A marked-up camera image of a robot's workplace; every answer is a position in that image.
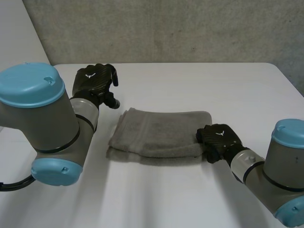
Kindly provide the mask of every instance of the table surface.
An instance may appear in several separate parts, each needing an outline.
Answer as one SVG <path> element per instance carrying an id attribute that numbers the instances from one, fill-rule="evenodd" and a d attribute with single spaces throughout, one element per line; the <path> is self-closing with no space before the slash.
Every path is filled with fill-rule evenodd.
<path id="1" fill-rule="evenodd" d="M 56 66 L 71 95 L 78 69 Z M 304 119 L 304 98 L 266 63 L 114 64 L 118 110 L 100 108 L 80 180 L 69 187 L 34 182 L 0 193 L 0 227 L 11 228 L 280 228 L 284 227 L 231 175 L 224 161 L 154 167 L 108 161 L 107 142 L 130 107 L 153 112 L 208 111 L 243 144 L 266 155 L 275 123 Z M 0 180 L 29 174 L 35 152 L 20 131 L 0 132 Z"/>

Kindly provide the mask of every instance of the gray towel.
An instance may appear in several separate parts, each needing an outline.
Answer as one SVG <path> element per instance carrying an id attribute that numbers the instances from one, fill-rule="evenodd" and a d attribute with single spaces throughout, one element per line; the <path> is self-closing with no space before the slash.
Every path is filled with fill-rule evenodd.
<path id="1" fill-rule="evenodd" d="M 195 134 L 206 124 L 211 124 L 207 112 L 152 113 L 131 108 L 118 121 L 107 157 L 149 165 L 197 163 L 203 150 Z"/>

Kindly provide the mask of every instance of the concrete wall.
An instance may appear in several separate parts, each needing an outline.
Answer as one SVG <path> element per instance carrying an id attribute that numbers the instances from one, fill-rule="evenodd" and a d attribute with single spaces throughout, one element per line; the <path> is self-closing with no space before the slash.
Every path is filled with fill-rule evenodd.
<path id="1" fill-rule="evenodd" d="M 304 94 L 304 0 L 24 0 L 52 64 L 268 62 Z"/>

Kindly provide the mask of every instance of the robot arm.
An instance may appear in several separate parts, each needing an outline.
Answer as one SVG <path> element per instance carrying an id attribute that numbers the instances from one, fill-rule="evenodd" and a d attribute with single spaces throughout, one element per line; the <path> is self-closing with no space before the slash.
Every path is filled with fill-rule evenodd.
<path id="1" fill-rule="evenodd" d="M 78 70 L 69 99 L 57 70 L 48 64 L 21 64 L 0 73 L 0 125 L 20 129 L 36 150 L 35 180 L 54 186 L 77 182 L 99 105 L 120 105 L 109 92 L 112 82 L 118 86 L 112 65 L 89 65 Z"/>
<path id="2" fill-rule="evenodd" d="M 304 224 L 304 121 L 279 121 L 266 160 L 244 147 L 226 124 L 198 129 L 199 143 L 209 163 L 227 161 L 238 181 L 287 227 Z"/>

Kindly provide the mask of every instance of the light blue joint cap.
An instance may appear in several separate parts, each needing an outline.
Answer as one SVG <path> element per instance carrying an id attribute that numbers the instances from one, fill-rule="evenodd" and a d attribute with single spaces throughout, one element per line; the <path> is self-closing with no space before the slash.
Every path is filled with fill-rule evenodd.
<path id="1" fill-rule="evenodd" d="M 286 227 L 298 227 L 304 224 L 304 196 L 283 204 L 274 216 Z"/>
<path id="2" fill-rule="evenodd" d="M 83 168 L 75 162 L 59 158 L 38 158 L 33 161 L 32 176 L 48 185 L 68 186 L 78 181 Z"/>
<path id="3" fill-rule="evenodd" d="M 304 121 L 298 119 L 278 121 L 272 132 L 272 139 L 283 146 L 304 149 Z"/>
<path id="4" fill-rule="evenodd" d="M 46 63 L 24 63 L 0 72 L 0 101 L 18 108 L 37 108 L 58 100 L 65 84 Z"/>

